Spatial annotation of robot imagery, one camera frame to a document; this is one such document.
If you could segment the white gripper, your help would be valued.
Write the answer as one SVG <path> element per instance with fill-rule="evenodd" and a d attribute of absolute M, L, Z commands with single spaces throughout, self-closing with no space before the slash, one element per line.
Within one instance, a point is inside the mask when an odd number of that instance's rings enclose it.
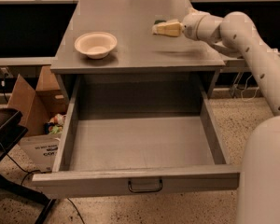
<path fill-rule="evenodd" d="M 221 40 L 220 25 L 222 21 L 223 19 L 218 16 L 191 7 L 189 13 L 182 20 L 183 34 L 188 39 L 213 45 Z M 173 19 L 154 24 L 152 33 L 179 37 L 182 27 L 178 19 Z"/>

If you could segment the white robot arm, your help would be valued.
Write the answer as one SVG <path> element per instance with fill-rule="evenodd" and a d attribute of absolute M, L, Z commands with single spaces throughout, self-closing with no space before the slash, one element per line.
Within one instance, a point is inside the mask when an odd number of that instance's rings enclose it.
<path fill-rule="evenodd" d="M 194 8 L 182 21 L 157 21 L 154 35 L 220 41 L 239 52 L 273 112 L 249 136 L 242 160 L 236 224 L 280 224 L 280 56 L 260 37 L 243 12 L 223 18 Z"/>

